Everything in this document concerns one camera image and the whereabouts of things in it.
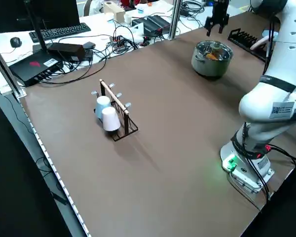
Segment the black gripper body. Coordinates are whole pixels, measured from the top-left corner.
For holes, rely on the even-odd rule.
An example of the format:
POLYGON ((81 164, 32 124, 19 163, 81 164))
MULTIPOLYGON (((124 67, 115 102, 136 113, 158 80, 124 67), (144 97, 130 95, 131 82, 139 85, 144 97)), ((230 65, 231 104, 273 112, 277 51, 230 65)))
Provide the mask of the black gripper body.
POLYGON ((212 11, 212 21, 214 24, 228 23, 228 0, 215 0, 212 11))

